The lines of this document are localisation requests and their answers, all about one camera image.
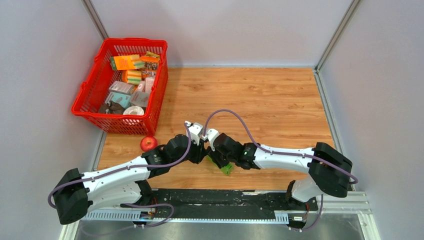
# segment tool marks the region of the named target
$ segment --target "green object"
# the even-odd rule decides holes
[[[206,157],[207,157],[207,159],[209,159],[209,161],[211,161],[213,164],[215,164],[214,161],[212,161],[212,158],[210,156],[206,156]],[[234,168],[233,165],[231,165],[231,163],[228,163],[226,166],[220,168],[220,170],[225,175],[229,176],[230,173],[233,171],[233,168]]]

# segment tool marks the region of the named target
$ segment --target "gray floor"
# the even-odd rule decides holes
[[[308,222],[313,222],[310,214]],[[85,221],[80,223],[91,234],[103,234],[132,225],[124,221]],[[314,229],[294,232],[276,224],[180,223],[128,229],[117,234],[93,237],[78,231],[76,240],[363,240],[356,214],[324,214]]]

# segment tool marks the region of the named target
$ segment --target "wooden surface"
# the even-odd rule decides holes
[[[155,137],[166,144],[184,134],[184,121],[205,124],[218,109],[241,115],[258,143],[277,148],[333,145],[312,70],[309,68],[170,68]],[[234,140],[250,142],[242,124],[227,112],[218,113],[209,128]],[[142,154],[143,136],[108,134],[98,169],[125,163]],[[224,175],[204,159],[189,161],[149,179],[152,188],[285,190],[305,174],[284,169],[235,167]]]

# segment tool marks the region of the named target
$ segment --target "robotic arm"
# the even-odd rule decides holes
[[[100,171],[69,170],[51,193],[60,223],[73,223],[88,212],[104,207],[124,207],[128,203],[146,205],[152,194],[147,179],[165,174],[172,166],[186,160],[199,164],[205,156],[220,168],[235,163],[245,170],[280,168],[309,174],[302,180],[290,182],[285,200],[291,204],[305,203],[323,193],[339,198],[347,196],[350,178],[340,169],[350,173],[352,162],[326,143],[319,142],[314,148],[305,149],[263,144],[258,147],[254,143],[241,144],[215,129],[207,129],[203,135],[204,129],[199,123],[185,124],[186,135],[176,135],[166,145],[129,162]],[[322,164],[313,156],[339,170]]]

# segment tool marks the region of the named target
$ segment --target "teal box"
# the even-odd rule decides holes
[[[107,96],[105,103],[109,103],[109,101],[114,101],[115,103],[120,104],[124,109],[127,109],[130,107],[130,98],[130,95],[112,91],[109,93],[109,96]]]

